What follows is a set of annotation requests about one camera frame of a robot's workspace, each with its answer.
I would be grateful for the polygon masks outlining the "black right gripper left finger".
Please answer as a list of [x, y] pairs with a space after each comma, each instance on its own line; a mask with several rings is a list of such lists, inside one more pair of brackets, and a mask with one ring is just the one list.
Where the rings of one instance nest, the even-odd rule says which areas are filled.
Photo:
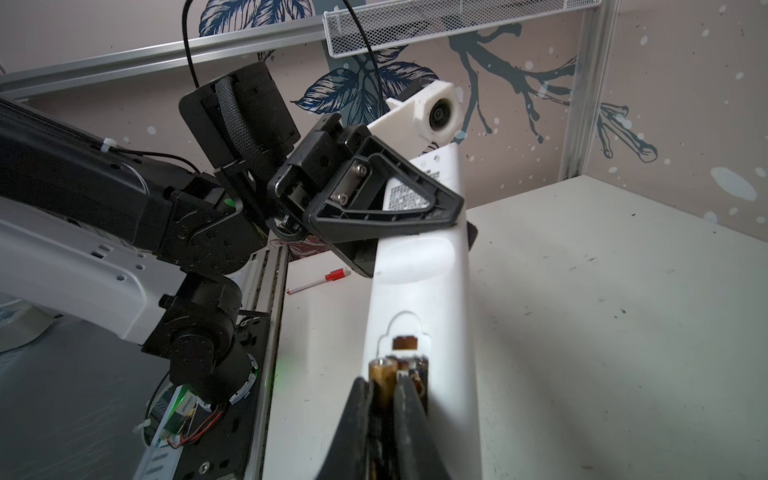
[[366, 479], [368, 426], [372, 393], [368, 382], [356, 378], [316, 479]]

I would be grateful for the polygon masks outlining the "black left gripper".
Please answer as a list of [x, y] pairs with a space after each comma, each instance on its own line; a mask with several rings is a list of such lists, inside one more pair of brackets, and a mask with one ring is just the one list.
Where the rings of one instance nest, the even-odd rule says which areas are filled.
[[439, 230], [464, 207], [443, 183], [447, 160], [445, 149], [406, 160], [367, 126], [324, 115], [270, 180], [268, 225], [282, 240], [324, 240], [365, 278], [468, 278], [477, 227], [465, 222], [463, 240], [458, 226]]

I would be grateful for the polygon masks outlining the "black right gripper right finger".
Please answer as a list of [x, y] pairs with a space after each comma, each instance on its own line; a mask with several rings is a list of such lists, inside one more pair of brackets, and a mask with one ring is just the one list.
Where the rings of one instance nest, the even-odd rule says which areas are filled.
[[398, 378], [393, 400], [396, 460], [401, 479], [450, 479], [427, 414], [408, 376]]

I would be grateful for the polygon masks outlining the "black AAA battery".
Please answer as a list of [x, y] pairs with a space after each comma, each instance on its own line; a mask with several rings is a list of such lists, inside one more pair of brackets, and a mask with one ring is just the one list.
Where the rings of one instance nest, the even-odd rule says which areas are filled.
[[373, 402], [379, 412], [386, 413], [392, 409], [398, 367], [395, 357], [381, 357], [369, 362], [369, 382], [373, 385]]

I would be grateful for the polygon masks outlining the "white remote control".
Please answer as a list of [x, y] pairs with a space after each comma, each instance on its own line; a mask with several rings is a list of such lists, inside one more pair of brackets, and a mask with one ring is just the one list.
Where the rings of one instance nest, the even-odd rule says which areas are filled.
[[[465, 222], [461, 213], [450, 227], [459, 227], [460, 240]], [[454, 479], [482, 476], [468, 283], [469, 277], [372, 278], [363, 349], [365, 364], [388, 355], [427, 359], [427, 417]]]

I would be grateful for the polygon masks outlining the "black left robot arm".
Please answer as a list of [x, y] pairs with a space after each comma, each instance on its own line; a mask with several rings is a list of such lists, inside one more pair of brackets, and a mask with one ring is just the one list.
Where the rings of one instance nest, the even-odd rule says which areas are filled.
[[416, 81], [386, 106], [301, 134], [266, 64], [242, 67], [180, 100], [202, 173], [3, 100], [1, 290], [167, 359], [207, 404], [236, 403], [255, 363], [232, 276], [270, 236], [316, 236], [371, 277], [381, 239], [458, 222], [458, 190], [415, 166], [453, 138], [454, 87]]

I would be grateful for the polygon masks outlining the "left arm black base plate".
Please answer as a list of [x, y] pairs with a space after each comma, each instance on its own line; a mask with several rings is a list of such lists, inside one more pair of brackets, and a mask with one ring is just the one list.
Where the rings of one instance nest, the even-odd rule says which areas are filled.
[[203, 403], [187, 387], [168, 387], [152, 399], [160, 412], [136, 479], [245, 479], [260, 437], [257, 417], [271, 319], [264, 312], [241, 318], [236, 340], [252, 361], [245, 390], [234, 403]]

